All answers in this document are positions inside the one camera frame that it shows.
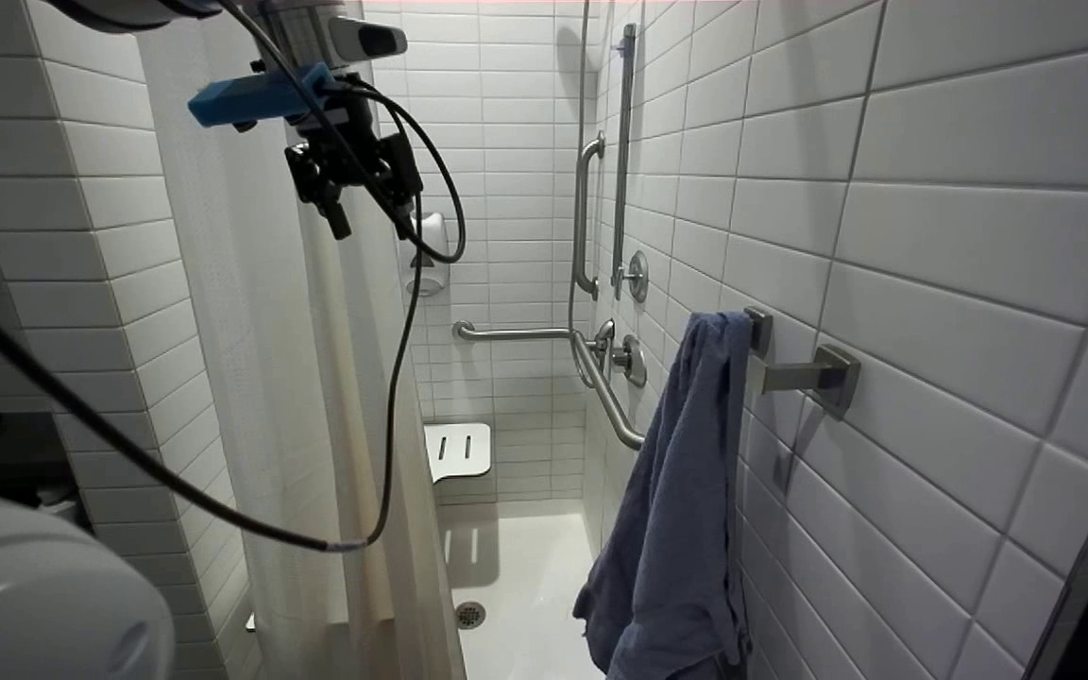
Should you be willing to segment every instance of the shower curtain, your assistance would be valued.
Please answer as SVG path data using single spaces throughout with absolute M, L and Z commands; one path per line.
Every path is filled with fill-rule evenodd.
M 145 36 L 165 193 L 239 506 L 299 534 L 358 541 L 377 513 L 382 416 L 403 296 L 392 227 L 349 205 L 339 247 L 296 205 L 282 124 L 203 133 L 184 104 L 258 53 L 232 24 Z M 413 368 L 397 400 L 397 498 L 363 556 L 244 537 L 262 674 L 461 678 Z

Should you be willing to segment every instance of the blue towel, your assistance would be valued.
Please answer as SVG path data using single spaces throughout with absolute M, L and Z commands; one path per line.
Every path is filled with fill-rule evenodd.
M 744 678 L 744 604 L 728 568 L 744 409 L 744 315 L 694 315 L 605 556 L 573 616 L 611 680 Z

